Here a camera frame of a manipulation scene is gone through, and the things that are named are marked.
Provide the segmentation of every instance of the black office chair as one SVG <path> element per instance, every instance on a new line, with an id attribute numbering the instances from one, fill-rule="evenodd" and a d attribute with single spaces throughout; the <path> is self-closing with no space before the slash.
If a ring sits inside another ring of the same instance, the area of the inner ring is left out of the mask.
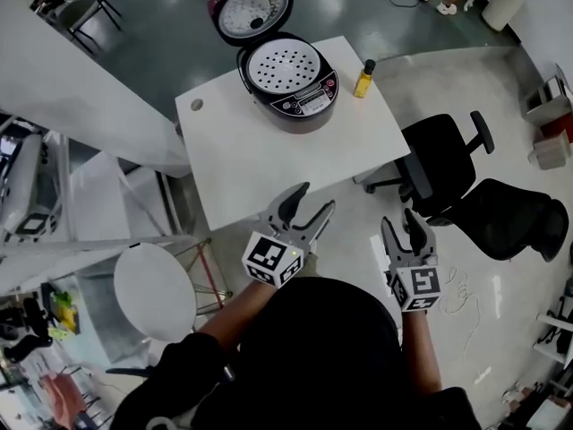
<path id="1" fill-rule="evenodd" d="M 508 260 L 527 246 L 550 262 L 565 241 L 569 216 L 549 195 L 486 178 L 464 199 L 428 220 L 454 223 L 488 256 Z"/>
<path id="2" fill-rule="evenodd" d="M 481 145 L 488 154 L 495 148 L 480 112 L 470 116 L 477 135 L 468 144 L 450 115 L 432 116 L 404 129 L 410 154 L 396 161 L 402 177 L 366 185 L 366 192 L 372 194 L 379 186 L 401 185 L 402 202 L 411 198 L 412 210 L 423 217 L 437 215 L 459 201 L 475 181 L 471 153 Z"/>

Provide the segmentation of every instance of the black shirt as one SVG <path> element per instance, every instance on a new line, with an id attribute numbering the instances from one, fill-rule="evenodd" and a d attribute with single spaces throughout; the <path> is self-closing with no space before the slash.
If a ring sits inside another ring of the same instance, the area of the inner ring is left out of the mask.
<path id="1" fill-rule="evenodd" d="M 197 430 L 480 428 L 462 389 L 415 398 L 396 324 L 377 299 L 344 282 L 290 281 L 245 333 L 232 382 L 223 379 L 227 362 L 206 334 L 167 346 L 112 430 L 144 429 L 198 403 Z"/>

